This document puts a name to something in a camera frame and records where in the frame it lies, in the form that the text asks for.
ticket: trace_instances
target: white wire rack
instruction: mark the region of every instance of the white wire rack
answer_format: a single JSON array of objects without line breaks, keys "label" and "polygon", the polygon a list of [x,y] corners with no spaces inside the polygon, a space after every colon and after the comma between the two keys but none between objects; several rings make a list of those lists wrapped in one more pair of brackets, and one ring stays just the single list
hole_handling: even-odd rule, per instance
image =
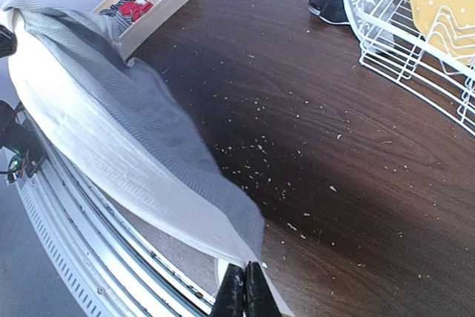
[{"label": "white wire rack", "polygon": [[[429,34],[423,36],[413,24],[409,0],[379,0],[371,11],[365,11],[364,0],[359,0],[356,15],[362,20],[360,34],[364,39],[360,63],[475,136],[475,45],[466,45],[466,41],[460,44],[474,33],[472,28],[459,27],[451,10],[441,7]],[[391,36],[382,35],[384,31],[393,34],[393,41],[388,39]],[[446,51],[430,44],[435,39]],[[457,53],[462,50],[463,56],[451,56],[454,49]]]}]

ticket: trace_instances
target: wooden box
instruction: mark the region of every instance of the wooden box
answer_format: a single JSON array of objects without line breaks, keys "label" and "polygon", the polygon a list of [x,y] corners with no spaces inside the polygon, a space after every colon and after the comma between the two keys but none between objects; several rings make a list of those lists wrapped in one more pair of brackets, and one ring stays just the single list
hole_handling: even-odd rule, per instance
[{"label": "wooden box", "polygon": [[[120,0],[104,0],[95,13],[109,9],[112,4]],[[146,0],[154,6],[136,22],[132,24],[121,36],[120,55],[127,59],[161,24],[176,13],[189,0]]]}]

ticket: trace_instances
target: wooden table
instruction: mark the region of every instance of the wooden table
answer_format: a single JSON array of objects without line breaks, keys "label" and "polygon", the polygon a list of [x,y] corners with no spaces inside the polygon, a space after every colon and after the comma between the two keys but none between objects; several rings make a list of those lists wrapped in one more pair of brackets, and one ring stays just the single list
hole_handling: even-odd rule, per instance
[{"label": "wooden table", "polygon": [[191,0],[137,55],[262,208],[297,316],[475,316],[475,140],[361,68],[349,27],[307,0]]}]

